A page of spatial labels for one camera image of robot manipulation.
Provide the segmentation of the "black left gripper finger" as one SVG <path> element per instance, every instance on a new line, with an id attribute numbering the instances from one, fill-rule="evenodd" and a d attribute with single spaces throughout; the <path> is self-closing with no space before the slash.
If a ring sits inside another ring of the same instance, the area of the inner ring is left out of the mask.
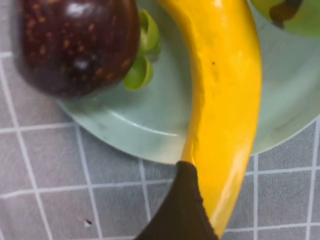
<path id="1" fill-rule="evenodd" d="M 136 240 L 217 240 L 206 214 L 196 167 L 176 164 L 176 175 L 163 203 Z"/>

